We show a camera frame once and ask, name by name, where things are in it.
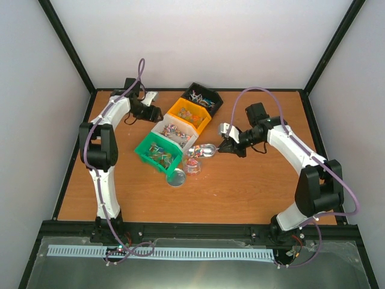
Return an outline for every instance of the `white wall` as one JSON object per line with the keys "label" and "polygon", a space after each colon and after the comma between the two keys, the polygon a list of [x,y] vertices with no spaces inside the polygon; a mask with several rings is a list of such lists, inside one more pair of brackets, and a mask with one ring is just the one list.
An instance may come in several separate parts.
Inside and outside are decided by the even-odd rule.
{"label": "white wall", "polygon": [[301,89],[351,0],[53,0],[96,87]]}
{"label": "white wall", "polygon": [[[330,158],[362,212],[358,223],[380,288],[385,288],[385,1],[366,1],[310,94]],[[345,209],[354,204],[346,196]]]}
{"label": "white wall", "polygon": [[89,99],[37,1],[0,1],[1,288],[50,219]]}

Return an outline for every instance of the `yellow bin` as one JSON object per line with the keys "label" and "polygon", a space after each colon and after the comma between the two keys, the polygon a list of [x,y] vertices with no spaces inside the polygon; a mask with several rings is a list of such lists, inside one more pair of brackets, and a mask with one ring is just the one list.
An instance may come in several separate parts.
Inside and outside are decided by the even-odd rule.
{"label": "yellow bin", "polygon": [[[183,108],[188,110],[193,116],[202,117],[203,118],[202,122],[199,125],[197,125],[197,124],[193,124],[193,122],[190,122],[188,120],[185,120],[179,117],[178,113]],[[184,99],[184,98],[179,98],[167,113],[191,125],[195,129],[195,131],[198,133],[198,135],[202,133],[206,125],[208,125],[208,123],[211,120],[211,116],[208,113],[207,109],[205,109],[204,107],[201,107],[200,105],[194,104],[191,101],[188,101],[187,99]]]}

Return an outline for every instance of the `gray floor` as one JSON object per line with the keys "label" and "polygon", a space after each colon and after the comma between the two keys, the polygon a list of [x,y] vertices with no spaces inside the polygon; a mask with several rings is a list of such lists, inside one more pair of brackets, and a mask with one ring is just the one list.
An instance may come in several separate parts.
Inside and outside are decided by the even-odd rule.
{"label": "gray floor", "polygon": [[[326,242],[309,265],[279,270],[274,264],[252,261],[131,259],[106,267],[98,258],[45,256],[50,243],[79,244],[81,240],[45,240],[28,288],[370,288],[358,251],[350,242]],[[312,254],[304,248],[298,262]]]}

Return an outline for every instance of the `brown tabletop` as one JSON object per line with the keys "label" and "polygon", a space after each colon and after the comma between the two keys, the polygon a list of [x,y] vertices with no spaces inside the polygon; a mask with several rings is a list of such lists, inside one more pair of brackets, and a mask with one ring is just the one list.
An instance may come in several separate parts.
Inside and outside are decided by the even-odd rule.
{"label": "brown tabletop", "polygon": [[[102,111],[109,94],[97,94],[90,120]],[[281,102],[285,120],[296,135],[314,149],[299,93],[274,94]],[[182,92],[159,92],[156,105],[166,113],[181,95]],[[221,122],[230,122],[232,107],[239,92],[220,92],[220,95],[224,104],[196,144],[213,143],[218,146],[221,143],[218,126]],[[238,102],[234,125],[242,130],[249,129],[245,108],[257,102],[263,103],[270,116],[279,115],[268,94],[248,92]],[[202,161],[199,175],[188,176],[186,183],[179,188],[170,187],[163,173],[142,163],[134,153],[154,125],[139,120],[129,126],[121,121],[115,130],[119,147],[115,189],[124,221],[269,224],[273,215],[293,203],[298,176],[285,158],[270,145],[267,145],[266,155],[250,148],[247,149],[246,158],[216,154]],[[78,155],[58,219],[91,221],[95,219],[96,209],[91,176]],[[333,216],[327,216],[319,223],[335,225],[336,221]]]}

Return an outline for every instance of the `white vent grille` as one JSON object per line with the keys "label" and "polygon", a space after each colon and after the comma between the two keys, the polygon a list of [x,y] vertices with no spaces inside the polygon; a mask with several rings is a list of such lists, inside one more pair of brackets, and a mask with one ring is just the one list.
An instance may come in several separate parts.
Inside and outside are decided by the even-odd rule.
{"label": "white vent grille", "polygon": [[[105,257],[109,250],[115,248],[106,246],[71,246],[49,245],[47,256],[66,257]],[[138,248],[136,253],[146,254],[152,248]],[[109,258],[122,258],[125,252],[116,252]],[[272,262],[274,259],[271,249],[202,249],[202,248],[160,248],[156,247],[152,255],[147,257],[130,256],[131,259],[157,259],[157,260],[238,260],[238,261],[262,261]]]}

